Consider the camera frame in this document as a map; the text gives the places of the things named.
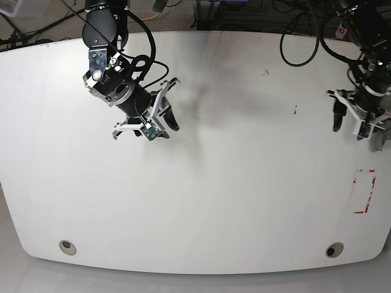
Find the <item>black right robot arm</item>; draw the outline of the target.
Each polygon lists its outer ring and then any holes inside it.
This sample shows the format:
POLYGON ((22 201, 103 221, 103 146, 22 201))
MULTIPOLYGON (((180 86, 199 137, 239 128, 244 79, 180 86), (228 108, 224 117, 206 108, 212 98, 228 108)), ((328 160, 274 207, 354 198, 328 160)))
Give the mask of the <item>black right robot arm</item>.
POLYGON ((140 84, 152 65, 159 63, 151 30, 130 11, 128 1, 86 1, 85 11, 82 40, 89 49, 89 70, 83 77, 84 85, 93 96, 126 115, 124 122, 114 126, 113 138, 133 131, 148 141, 168 139, 160 119, 171 130, 179 130, 166 97, 178 79, 159 78, 161 88, 153 92, 140 84), (123 52, 129 37, 128 20, 135 21, 147 34, 149 55, 131 57, 123 52))

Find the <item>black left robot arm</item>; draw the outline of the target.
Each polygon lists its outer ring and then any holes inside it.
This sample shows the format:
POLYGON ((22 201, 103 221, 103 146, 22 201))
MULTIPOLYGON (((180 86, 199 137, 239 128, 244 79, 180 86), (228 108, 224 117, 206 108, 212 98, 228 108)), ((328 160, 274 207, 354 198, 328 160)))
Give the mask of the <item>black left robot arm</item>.
POLYGON ((334 102, 333 131, 342 126, 347 112, 356 120, 353 134, 370 139, 374 128, 381 129, 390 111, 381 106, 390 88, 390 28, 374 1, 332 1, 343 27, 362 52, 361 59, 349 59, 330 50, 324 38, 323 48, 336 59, 347 63, 355 78, 354 90, 328 91, 334 102))

